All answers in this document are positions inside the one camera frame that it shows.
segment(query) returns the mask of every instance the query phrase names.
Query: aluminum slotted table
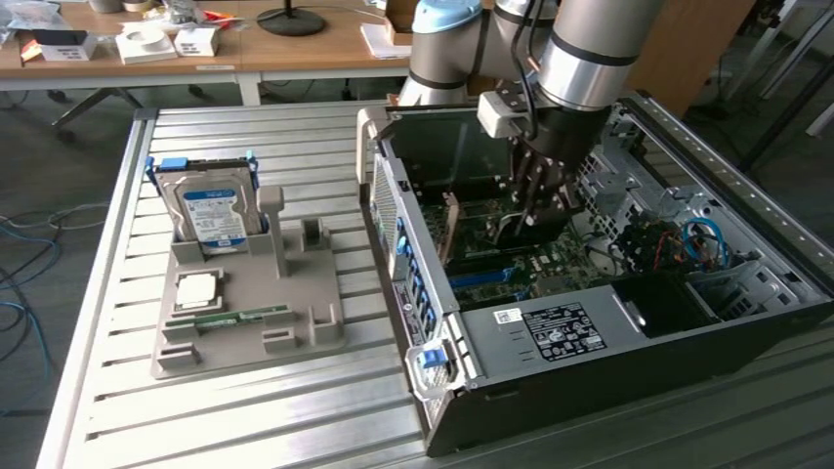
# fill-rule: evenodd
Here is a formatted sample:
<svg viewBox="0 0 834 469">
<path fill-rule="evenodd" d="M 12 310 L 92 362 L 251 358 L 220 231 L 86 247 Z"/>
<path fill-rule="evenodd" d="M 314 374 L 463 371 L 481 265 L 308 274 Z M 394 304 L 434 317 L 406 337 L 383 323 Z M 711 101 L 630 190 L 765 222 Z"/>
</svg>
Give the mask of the aluminum slotted table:
<svg viewBox="0 0 834 469">
<path fill-rule="evenodd" d="M 356 113 L 374 105 L 139 112 L 38 467 L 782 467 L 830 454 L 832 321 L 733 376 L 425 457 L 356 196 Z M 248 149 L 260 182 L 284 187 L 287 223 L 320 216 L 334 233 L 350 343 L 306 362 L 158 381 L 172 227 L 143 162 Z"/>
</svg>

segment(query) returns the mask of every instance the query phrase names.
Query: white box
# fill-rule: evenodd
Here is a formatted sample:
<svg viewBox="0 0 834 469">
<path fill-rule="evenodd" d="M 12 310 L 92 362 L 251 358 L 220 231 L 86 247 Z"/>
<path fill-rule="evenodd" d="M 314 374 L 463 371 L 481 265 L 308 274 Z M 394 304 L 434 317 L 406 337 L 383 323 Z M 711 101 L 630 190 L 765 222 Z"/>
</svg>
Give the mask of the white box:
<svg viewBox="0 0 834 469">
<path fill-rule="evenodd" d="M 220 33 L 215 27 L 183 29 L 174 39 L 174 47 L 182 56 L 214 57 L 219 39 Z"/>
<path fill-rule="evenodd" d="M 158 29 L 123 32 L 116 36 L 116 47 L 124 65 L 178 58 L 171 39 Z"/>
<path fill-rule="evenodd" d="M 86 31 L 47 31 L 50 33 L 50 39 L 42 41 L 48 42 L 40 44 L 40 54 L 47 61 L 51 62 L 67 62 L 67 61 L 88 61 L 92 59 L 92 53 L 95 52 L 95 45 L 98 43 L 95 36 Z"/>
</svg>

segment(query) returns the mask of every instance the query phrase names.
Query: white label sticker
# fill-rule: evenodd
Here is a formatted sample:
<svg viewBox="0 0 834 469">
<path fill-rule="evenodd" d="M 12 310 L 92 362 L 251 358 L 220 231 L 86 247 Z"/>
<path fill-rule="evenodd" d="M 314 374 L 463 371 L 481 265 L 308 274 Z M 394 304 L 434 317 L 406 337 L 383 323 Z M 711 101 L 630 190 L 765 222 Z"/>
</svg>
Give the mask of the white label sticker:
<svg viewBox="0 0 834 469">
<path fill-rule="evenodd" d="M 519 308 L 495 311 L 493 315 L 495 315 L 495 322 L 499 324 L 522 320 L 522 310 Z"/>
<path fill-rule="evenodd" d="M 240 244 L 247 238 L 247 229 L 244 219 L 235 211 L 235 191 L 223 189 L 186 192 L 183 199 L 199 242 L 211 247 Z"/>
<path fill-rule="evenodd" d="M 234 65 L 198 65 L 195 66 L 198 70 L 234 70 Z"/>
</svg>

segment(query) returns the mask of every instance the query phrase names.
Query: blue hard drive label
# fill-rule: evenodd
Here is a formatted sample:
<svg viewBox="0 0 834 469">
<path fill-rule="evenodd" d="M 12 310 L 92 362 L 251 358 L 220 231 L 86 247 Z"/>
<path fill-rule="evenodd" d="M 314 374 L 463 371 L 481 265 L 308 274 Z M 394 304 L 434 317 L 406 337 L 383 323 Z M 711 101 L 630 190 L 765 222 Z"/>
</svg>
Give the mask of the blue hard drive label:
<svg viewBox="0 0 834 469">
<path fill-rule="evenodd" d="M 606 348 L 581 303 L 522 315 L 538 352 L 549 362 Z"/>
<path fill-rule="evenodd" d="M 183 194 L 196 239 L 204 246 L 223 249 L 247 239 L 244 218 L 236 211 L 238 193 L 232 189 Z"/>
</svg>

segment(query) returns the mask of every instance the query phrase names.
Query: hard drive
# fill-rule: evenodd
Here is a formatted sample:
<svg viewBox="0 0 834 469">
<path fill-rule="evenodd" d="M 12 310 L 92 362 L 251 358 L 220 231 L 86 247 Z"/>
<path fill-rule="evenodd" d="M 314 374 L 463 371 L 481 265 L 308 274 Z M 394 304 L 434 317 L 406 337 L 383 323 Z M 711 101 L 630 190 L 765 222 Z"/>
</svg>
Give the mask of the hard drive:
<svg viewBox="0 0 834 469">
<path fill-rule="evenodd" d="M 263 233 L 254 156 L 222 160 L 148 159 L 147 173 L 163 197 L 180 242 L 199 241 L 204 254 L 240 250 Z"/>
</svg>

